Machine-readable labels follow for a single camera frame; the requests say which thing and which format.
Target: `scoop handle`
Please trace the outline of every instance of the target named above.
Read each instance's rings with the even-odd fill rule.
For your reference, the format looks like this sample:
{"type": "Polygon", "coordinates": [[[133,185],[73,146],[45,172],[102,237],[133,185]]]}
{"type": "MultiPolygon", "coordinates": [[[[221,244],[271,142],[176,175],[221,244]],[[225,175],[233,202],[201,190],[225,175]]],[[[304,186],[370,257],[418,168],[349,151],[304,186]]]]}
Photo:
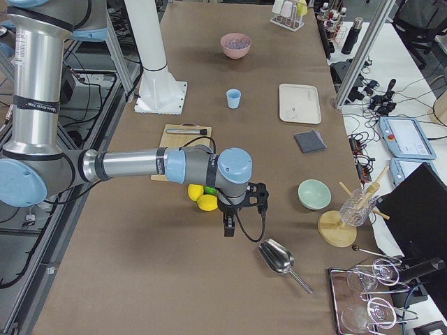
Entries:
{"type": "Polygon", "coordinates": [[[291,274],[291,276],[293,277],[293,279],[295,279],[295,280],[298,282],[298,284],[300,284],[301,287],[305,289],[305,291],[306,291],[308,294],[311,295],[312,293],[314,293],[314,290],[312,290],[312,289],[310,288],[310,286],[308,286],[308,285],[306,284],[306,282],[305,282],[304,280],[302,280],[302,279],[300,278],[300,276],[298,276],[293,270],[291,270],[289,273],[291,274]]]}

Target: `blue cup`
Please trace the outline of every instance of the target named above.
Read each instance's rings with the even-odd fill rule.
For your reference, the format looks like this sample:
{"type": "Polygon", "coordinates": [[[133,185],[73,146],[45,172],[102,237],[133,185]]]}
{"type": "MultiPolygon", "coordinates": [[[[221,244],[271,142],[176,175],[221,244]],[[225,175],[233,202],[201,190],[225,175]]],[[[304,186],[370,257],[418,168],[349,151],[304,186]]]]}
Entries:
{"type": "Polygon", "coordinates": [[[226,92],[226,102],[232,110],[239,107],[241,93],[238,89],[229,89],[226,92]]]}

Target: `pink bowl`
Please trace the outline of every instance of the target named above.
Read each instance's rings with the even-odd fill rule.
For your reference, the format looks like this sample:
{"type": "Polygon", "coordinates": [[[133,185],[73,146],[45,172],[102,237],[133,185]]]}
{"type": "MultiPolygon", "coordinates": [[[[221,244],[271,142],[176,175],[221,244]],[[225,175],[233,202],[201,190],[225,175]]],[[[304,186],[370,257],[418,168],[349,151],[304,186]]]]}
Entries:
{"type": "Polygon", "coordinates": [[[232,59],[239,59],[249,53],[251,39],[243,33],[228,33],[221,38],[222,51],[232,59]]]}

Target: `white tray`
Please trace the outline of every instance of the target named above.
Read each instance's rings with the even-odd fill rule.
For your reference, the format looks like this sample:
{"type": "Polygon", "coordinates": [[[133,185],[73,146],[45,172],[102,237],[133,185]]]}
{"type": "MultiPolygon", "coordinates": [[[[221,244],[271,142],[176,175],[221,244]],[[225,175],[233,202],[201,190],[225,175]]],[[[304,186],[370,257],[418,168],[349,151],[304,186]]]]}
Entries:
{"type": "Polygon", "coordinates": [[[279,118],[285,122],[319,124],[321,112],[316,87],[280,84],[279,118]]]}

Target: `brown table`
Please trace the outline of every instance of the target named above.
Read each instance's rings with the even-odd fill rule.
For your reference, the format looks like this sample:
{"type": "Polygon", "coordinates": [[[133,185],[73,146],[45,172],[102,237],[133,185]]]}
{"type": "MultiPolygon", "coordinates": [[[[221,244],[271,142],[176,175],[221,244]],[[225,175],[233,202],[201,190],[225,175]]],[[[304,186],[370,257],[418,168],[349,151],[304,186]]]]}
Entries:
{"type": "MultiPolygon", "coordinates": [[[[268,20],[271,6],[182,3],[168,6],[161,24],[170,72],[189,83],[181,116],[137,114],[128,105],[111,151],[157,147],[165,124],[211,126],[218,151],[242,147],[252,156],[252,181],[270,192],[265,238],[295,256],[295,269],[314,289],[271,271],[257,244],[239,228],[224,238],[219,211],[201,212],[186,186],[149,177],[113,179],[91,192],[33,334],[334,334],[328,267],[351,267],[365,254],[336,248],[316,228],[324,212],[305,209],[298,184],[319,179],[332,191],[329,209],[346,199],[338,181],[358,179],[335,90],[311,14],[298,32],[268,20]],[[250,53],[226,58],[222,35],[251,36],[250,53]],[[282,83],[318,88],[323,122],[279,120],[282,83]],[[242,92],[226,107],[229,88],[242,92]],[[327,151],[302,154],[293,135],[317,128],[327,151]]],[[[260,232],[255,209],[243,209],[249,233],[260,232]]],[[[370,227],[357,243],[375,248],[370,227]]]]}

